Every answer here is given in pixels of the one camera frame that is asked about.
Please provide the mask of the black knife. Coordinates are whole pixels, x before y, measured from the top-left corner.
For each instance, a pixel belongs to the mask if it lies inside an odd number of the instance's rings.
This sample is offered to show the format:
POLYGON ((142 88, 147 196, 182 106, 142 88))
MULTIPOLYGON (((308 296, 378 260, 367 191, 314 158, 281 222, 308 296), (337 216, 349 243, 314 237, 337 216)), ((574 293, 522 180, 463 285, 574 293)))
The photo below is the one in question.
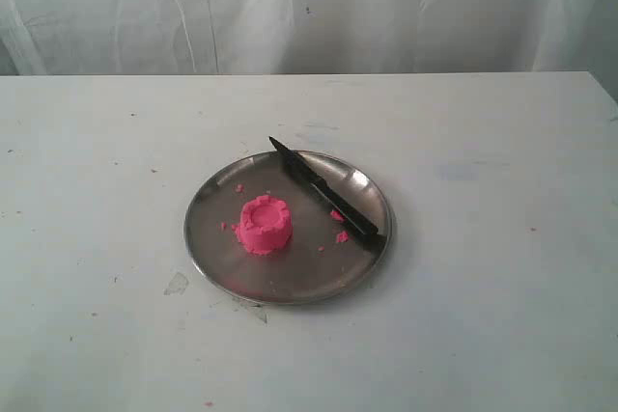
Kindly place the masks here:
POLYGON ((327 202, 331 209, 342 217, 345 228, 352 232, 365 248, 383 249, 385 247, 387 237, 379 233, 379 228, 335 192, 297 151, 290 150, 272 136, 269 136, 268 140, 279 153, 287 173, 306 184, 315 194, 327 202))

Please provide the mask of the pink clay lump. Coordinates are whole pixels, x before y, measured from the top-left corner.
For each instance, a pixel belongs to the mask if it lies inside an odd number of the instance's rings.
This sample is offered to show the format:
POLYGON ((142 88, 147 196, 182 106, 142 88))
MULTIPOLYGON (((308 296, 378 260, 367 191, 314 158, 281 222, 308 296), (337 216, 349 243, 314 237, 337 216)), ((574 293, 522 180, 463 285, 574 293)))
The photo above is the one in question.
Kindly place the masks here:
POLYGON ((238 242, 250 254, 265 256, 283 249, 293 234, 287 203, 270 195, 245 203, 235 233, 238 242))

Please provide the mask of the pink crumb near knife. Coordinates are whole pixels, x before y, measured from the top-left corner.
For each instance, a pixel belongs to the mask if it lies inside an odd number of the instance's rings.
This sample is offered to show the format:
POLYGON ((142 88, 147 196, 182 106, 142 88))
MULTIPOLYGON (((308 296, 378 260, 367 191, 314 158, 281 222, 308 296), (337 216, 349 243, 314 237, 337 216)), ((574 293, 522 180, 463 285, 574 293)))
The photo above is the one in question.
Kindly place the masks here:
POLYGON ((340 223, 343 223, 345 221, 344 217, 336 210, 332 209, 330 211, 330 217, 340 223))

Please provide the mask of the pink crumb right lower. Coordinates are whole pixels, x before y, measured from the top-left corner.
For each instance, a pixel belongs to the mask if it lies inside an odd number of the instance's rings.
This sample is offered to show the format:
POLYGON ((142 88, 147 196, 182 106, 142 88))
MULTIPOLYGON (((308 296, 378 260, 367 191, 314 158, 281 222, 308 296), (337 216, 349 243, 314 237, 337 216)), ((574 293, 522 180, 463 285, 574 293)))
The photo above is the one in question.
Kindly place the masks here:
POLYGON ((341 231, 336 234, 335 242, 336 243, 345 243, 349 240, 349 235, 346 231, 341 231))

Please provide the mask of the round steel plate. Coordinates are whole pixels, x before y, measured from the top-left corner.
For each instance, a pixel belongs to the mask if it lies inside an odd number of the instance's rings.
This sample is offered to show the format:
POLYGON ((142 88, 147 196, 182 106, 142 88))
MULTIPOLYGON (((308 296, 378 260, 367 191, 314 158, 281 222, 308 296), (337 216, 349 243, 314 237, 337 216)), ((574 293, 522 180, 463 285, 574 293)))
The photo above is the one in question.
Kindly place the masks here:
POLYGON ((276 151, 237 160, 208 179, 189 204, 184 238, 195 266, 217 287, 258 304, 299 305, 341 294, 362 282, 386 254, 393 214, 374 181, 344 160, 304 151, 309 166, 387 237, 383 249, 365 248, 330 205, 290 176, 276 151), (241 184, 243 190, 236 191, 241 184), (270 194, 291 211, 293 234, 269 255, 245 251, 234 227, 243 205, 270 194), (349 240, 336 243, 346 231, 349 240))

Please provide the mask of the white backdrop curtain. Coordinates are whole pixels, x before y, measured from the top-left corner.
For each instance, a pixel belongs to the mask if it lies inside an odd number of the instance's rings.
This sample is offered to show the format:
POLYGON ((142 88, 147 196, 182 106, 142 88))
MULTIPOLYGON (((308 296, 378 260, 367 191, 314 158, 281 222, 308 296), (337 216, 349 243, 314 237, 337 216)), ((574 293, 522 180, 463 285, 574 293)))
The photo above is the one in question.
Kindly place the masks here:
POLYGON ((617 0, 1 0, 18 74, 617 70, 617 0))

